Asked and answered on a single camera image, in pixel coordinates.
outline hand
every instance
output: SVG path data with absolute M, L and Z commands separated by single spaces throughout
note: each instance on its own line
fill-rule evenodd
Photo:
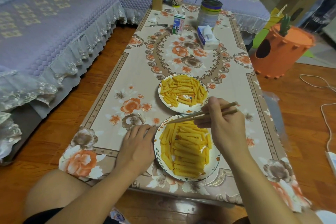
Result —
M 128 169 L 135 178 L 146 172 L 154 161 L 152 139 L 155 132 L 156 127 L 150 125 L 135 126 L 128 131 L 123 139 L 115 169 Z
M 229 102 L 216 97 L 210 97 L 202 111 L 209 111 L 211 119 L 195 120 L 199 128 L 211 128 L 212 140 L 227 162 L 232 162 L 242 156 L 249 156 L 245 135 L 245 117 L 238 111 L 222 116 L 221 105 Z

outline blue and white tissue package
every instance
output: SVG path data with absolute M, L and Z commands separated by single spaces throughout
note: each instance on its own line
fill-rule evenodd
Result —
M 197 28 L 197 35 L 201 41 L 201 45 L 205 50 L 215 50 L 219 46 L 219 40 L 216 39 L 215 35 L 209 25 L 199 26 Z

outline metal canister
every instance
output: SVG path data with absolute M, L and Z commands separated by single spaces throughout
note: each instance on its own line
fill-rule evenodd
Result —
M 223 4 L 218 0 L 202 0 L 197 26 L 209 25 L 213 31 Z

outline person's left arm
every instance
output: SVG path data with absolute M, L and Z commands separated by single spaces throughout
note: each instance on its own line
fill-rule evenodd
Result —
M 135 126 L 124 137 L 117 163 L 100 183 L 64 207 L 46 224 L 101 224 L 126 189 L 154 160 L 156 128 Z

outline coffee table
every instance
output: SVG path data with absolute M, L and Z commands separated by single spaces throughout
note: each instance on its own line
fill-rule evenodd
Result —
M 129 129 L 141 124 L 159 126 L 176 114 L 158 97 L 160 80 L 170 74 L 187 73 L 202 80 L 210 95 L 239 103 L 238 108 L 245 115 L 246 143 L 253 158 L 287 205 L 300 212 L 308 202 L 279 141 L 233 14 L 221 11 L 214 29 L 220 45 L 216 50 L 205 51 L 193 27 L 199 6 L 185 4 L 179 9 L 186 11 L 182 36 L 171 34 L 175 13 L 172 7 L 164 4 L 161 12 L 147 11 L 61 157 L 59 168 L 90 185 L 106 177 Z M 154 18 L 169 27 L 148 27 L 152 24 L 149 20 Z M 154 162 L 131 188 L 207 200 L 212 204 L 220 201 L 242 204 L 223 157 L 210 177 L 195 183 L 173 179 Z

